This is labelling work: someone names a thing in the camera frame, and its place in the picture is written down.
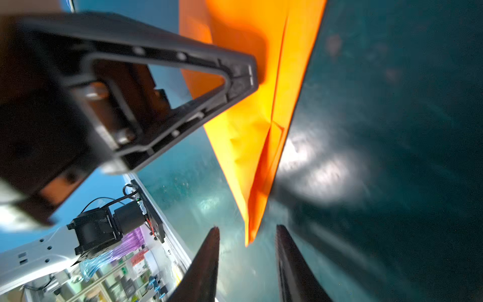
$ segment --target teal table surface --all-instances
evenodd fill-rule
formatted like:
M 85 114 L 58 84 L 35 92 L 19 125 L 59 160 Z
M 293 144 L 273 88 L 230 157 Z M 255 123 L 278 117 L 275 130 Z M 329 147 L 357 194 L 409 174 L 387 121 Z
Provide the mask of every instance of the teal table surface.
M 168 3 L 109 5 L 176 32 Z M 203 129 L 139 172 L 192 254 L 220 228 L 226 301 L 279 300 L 277 224 L 334 301 L 480 301 L 481 11 L 476 0 L 328 0 L 248 248 Z M 189 99 L 178 71 L 153 70 L 170 100 Z

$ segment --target black cable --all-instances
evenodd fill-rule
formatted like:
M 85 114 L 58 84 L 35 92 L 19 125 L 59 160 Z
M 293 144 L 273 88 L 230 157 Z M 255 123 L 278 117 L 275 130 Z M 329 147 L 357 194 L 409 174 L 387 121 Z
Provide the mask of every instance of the black cable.
M 118 198 L 118 199 L 115 199 L 115 200 L 113 200 L 113 201 L 111 201 L 111 202 L 106 203 L 106 204 L 105 204 L 105 205 L 103 205 L 101 208 L 107 208 L 107 207 L 109 207 L 109 206 L 111 206 L 111 205 L 115 204 L 116 202 L 120 202 L 121 200 L 124 200 L 124 199 L 126 199 L 126 198 L 130 198 L 131 196 L 134 196 L 134 195 L 136 195 L 137 193 L 138 193 L 138 191 L 137 191 L 137 190 L 136 190 L 136 191 L 132 191 L 131 193 L 129 193 L 129 194 L 127 194 L 127 195 L 124 195 L 124 196 L 123 196 L 123 197 L 121 197 L 121 198 Z
M 133 185 L 133 184 L 126 184 L 126 185 L 125 185 L 125 186 L 122 188 L 122 192 L 123 192 L 123 194 L 124 194 L 124 195 L 127 195 L 127 193 L 126 193 L 126 187 L 131 187 L 131 188 L 135 189 L 136 191 L 138 190 L 138 186 L 137 186 L 137 185 Z
M 91 203 L 95 202 L 95 201 L 96 201 L 96 200 L 98 200 L 98 199 L 103 199 L 103 198 L 105 198 L 105 199 L 110 199 L 110 200 L 115 200 L 114 198 L 111 198 L 111 197 L 97 197 L 96 199 L 94 199 L 94 200 L 92 200 L 91 202 L 89 202 L 89 203 L 88 203 L 88 204 L 85 206 L 85 208 L 84 208 L 84 209 L 81 211 L 81 213 L 83 213 L 83 212 L 84 212 L 84 211 L 87 209 L 87 207 L 88 207 L 88 206 L 90 206 L 90 204 L 91 204 Z
M 145 225 L 145 226 L 146 226 L 146 227 L 149 229 L 149 231 L 150 231 L 150 232 L 153 232 L 153 231 L 154 231 L 154 230 L 153 230 L 153 229 L 152 229 L 152 228 L 151 228 L 151 227 L 150 227 L 150 226 L 147 224 L 147 222 L 146 222 L 146 221 L 145 221 L 143 224 L 144 224 L 144 225 Z
M 129 194 L 126 194 L 126 187 L 131 187 L 133 189 L 135 189 L 134 191 L 132 191 L 131 193 Z M 103 205 L 101 208 L 105 208 L 105 207 L 108 207 L 108 206 L 111 206 L 113 204 L 115 204 L 116 202 L 119 202 L 120 204 L 123 204 L 123 205 L 126 205 L 125 203 L 121 202 L 121 200 L 124 200 L 126 198 L 131 198 L 131 199 L 135 199 L 135 198 L 132 198 L 132 196 L 136 195 L 136 193 L 138 193 L 138 186 L 137 185 L 132 185 L 132 184 L 126 184 L 123 188 L 122 188 L 122 192 L 124 193 L 124 196 L 121 197 L 121 198 L 118 198 L 118 199 L 114 199 L 114 198 L 110 198 L 110 197 L 97 197 L 96 199 L 92 200 L 91 202 L 89 202 L 85 208 L 81 211 L 81 213 L 83 213 L 87 207 L 95 202 L 96 200 L 98 199 L 102 199 L 102 198 L 107 198 L 107 199 L 110 199 L 112 200 L 111 202 L 108 202 L 107 204 Z
M 30 289 L 30 290 L 42 290 L 42 289 L 46 288 L 47 286 L 49 286 L 49 284 L 52 282 L 52 280 L 54 280 L 54 277 L 50 277 L 49 282 L 45 283 L 44 285 L 42 285 L 42 286 L 41 286 L 41 287 L 39 287 L 39 288 L 34 288 L 34 287 L 31 287 L 31 286 L 28 286 L 28 285 L 24 285 L 24 290 L 25 290 L 25 289 Z

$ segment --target red wire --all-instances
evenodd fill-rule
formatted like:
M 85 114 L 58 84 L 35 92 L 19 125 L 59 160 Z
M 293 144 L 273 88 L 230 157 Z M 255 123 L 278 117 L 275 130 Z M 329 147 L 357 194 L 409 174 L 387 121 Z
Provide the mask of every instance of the red wire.
M 149 218 L 146 218 L 146 221 L 149 223 L 149 227 L 151 228 L 151 232 L 153 232 L 153 235 L 154 235 L 154 228 L 153 228 L 153 225 L 151 224 L 151 221 L 149 220 Z

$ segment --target mounting hole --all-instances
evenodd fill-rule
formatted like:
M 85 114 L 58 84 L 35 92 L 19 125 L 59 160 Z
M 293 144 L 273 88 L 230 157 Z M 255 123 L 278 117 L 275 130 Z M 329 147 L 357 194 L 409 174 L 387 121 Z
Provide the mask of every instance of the mounting hole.
M 171 132 L 171 135 L 172 135 L 173 137 L 178 137 L 180 134 L 181 134 L 181 132 L 179 132 L 179 130 L 176 130 L 176 129 L 175 129 L 175 130 L 173 130 L 173 132 Z
M 73 185 L 77 182 L 77 174 L 74 172 L 69 172 L 65 175 L 65 180 L 70 184 Z
M 180 60 L 180 61 L 186 61 L 186 59 L 188 58 L 188 57 L 186 56 L 186 54 L 185 54 L 185 53 L 182 53 L 182 52 L 178 52 L 178 53 L 176 54 L 176 57 L 177 57 L 177 58 L 178 58 L 178 60 Z
M 146 51 L 144 50 L 144 48 L 139 47 L 139 46 L 134 46 L 132 48 L 132 52 L 135 53 L 138 56 L 145 56 L 146 55 Z

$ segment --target orange paper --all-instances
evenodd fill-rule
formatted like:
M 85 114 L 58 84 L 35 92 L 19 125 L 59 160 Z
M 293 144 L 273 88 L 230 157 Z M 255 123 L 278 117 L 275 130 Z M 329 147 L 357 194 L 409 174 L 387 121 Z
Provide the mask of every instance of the orange paper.
M 326 0 L 179 0 L 180 34 L 256 57 L 258 91 L 205 124 L 245 221 L 256 237 Z M 183 71 L 193 97 L 219 79 Z

